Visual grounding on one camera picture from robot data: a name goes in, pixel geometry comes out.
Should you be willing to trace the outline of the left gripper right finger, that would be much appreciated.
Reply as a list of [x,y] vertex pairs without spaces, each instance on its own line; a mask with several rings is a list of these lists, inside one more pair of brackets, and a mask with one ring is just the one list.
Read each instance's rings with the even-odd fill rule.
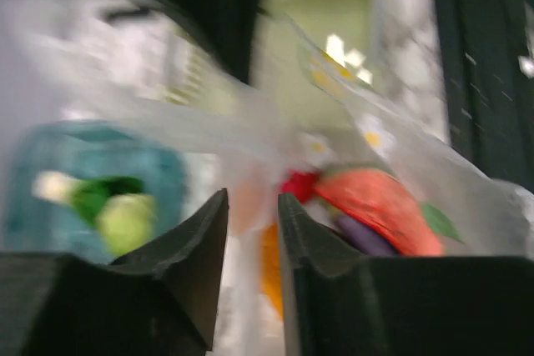
[[376,258],[278,198],[288,355],[530,355],[533,263]]

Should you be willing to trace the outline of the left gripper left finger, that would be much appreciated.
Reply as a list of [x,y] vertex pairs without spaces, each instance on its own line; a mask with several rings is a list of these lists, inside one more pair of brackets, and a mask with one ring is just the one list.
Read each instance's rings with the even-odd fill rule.
[[109,265],[69,253],[2,253],[4,355],[203,355],[229,222],[226,190]]

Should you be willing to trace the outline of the purple toy eggplant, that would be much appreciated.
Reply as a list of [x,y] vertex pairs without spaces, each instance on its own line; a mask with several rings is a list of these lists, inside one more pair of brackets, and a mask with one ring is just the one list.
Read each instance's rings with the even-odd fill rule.
[[399,252],[374,229],[346,214],[334,219],[335,225],[360,252],[370,256],[392,257]]

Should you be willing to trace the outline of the orange toy carrot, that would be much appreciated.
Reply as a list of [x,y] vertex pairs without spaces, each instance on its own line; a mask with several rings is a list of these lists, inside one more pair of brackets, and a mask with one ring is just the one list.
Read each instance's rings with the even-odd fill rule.
[[279,318],[283,318],[283,296],[280,278],[280,253],[277,225],[272,223],[260,236],[260,285]]

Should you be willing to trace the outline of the green toy cabbage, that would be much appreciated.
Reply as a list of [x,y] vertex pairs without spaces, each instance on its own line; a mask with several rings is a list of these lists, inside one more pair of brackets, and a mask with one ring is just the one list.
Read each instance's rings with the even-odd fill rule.
[[157,222],[156,200],[143,193],[111,197],[95,219],[109,252],[119,257],[147,243]]

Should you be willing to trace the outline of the toy watermelon slice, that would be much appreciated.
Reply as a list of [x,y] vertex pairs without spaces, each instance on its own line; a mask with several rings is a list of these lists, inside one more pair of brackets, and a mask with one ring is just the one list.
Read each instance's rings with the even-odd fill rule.
[[378,168],[351,168],[321,178],[316,195],[372,228],[405,256],[442,256],[441,241],[427,225],[406,187]]

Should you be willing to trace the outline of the red toy pepper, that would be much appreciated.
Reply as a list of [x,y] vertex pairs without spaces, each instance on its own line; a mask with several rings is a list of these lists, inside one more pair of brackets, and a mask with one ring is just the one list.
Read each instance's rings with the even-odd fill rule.
[[320,171],[290,170],[286,180],[280,185],[280,193],[291,193],[300,203],[307,203],[315,196],[315,184]]

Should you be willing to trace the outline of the toy bok choy green white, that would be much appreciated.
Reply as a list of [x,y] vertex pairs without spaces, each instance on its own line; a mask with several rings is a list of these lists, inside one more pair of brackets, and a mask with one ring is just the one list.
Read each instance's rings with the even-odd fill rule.
[[113,196],[143,193],[144,182],[129,176],[74,178],[59,171],[41,172],[33,181],[35,197],[71,208],[89,227]]

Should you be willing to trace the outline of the clear plastic grocery bag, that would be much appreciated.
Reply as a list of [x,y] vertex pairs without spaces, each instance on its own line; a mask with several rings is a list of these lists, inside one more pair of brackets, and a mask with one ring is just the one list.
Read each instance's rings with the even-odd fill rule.
[[318,170],[319,180],[351,168],[388,173],[416,199],[445,250],[442,256],[366,255],[335,225],[345,213],[316,193],[307,203],[297,200],[365,256],[533,263],[530,192],[487,177],[323,57],[317,65],[326,81],[306,79],[305,85],[334,104],[329,120],[306,122],[281,112],[267,129],[237,113],[167,101],[169,46],[182,56],[189,52],[175,38],[179,27],[153,0],[1,0],[1,124],[19,128],[14,140],[1,144],[3,210],[14,149],[44,124],[103,122],[179,152],[187,164],[187,195],[177,225],[219,190],[229,196],[214,342],[203,355],[288,355],[284,316],[261,291],[259,241],[275,223],[280,252],[278,198],[290,170]]

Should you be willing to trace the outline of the light green plastic basket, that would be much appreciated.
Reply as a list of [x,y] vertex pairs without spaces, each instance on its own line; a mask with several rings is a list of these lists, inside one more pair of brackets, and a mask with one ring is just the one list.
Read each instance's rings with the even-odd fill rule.
[[164,97],[171,103],[212,112],[237,113],[272,129],[280,113],[306,122],[332,119],[334,104],[305,80],[321,84],[330,67],[360,85],[370,85],[377,69],[379,24],[384,0],[260,0],[255,21],[249,83],[226,73],[213,56],[179,27],[176,40],[189,52],[169,46]]

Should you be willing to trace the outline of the teal transparent plastic bin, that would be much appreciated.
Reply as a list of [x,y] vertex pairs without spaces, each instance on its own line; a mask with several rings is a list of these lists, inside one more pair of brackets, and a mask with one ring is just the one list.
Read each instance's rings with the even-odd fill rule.
[[172,148],[103,122],[44,124],[14,149],[1,247],[110,263],[176,226],[186,187]]

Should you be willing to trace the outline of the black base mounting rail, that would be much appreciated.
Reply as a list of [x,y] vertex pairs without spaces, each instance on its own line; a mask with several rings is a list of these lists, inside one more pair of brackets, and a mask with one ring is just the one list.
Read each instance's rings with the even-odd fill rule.
[[434,0],[451,146],[533,189],[533,0]]

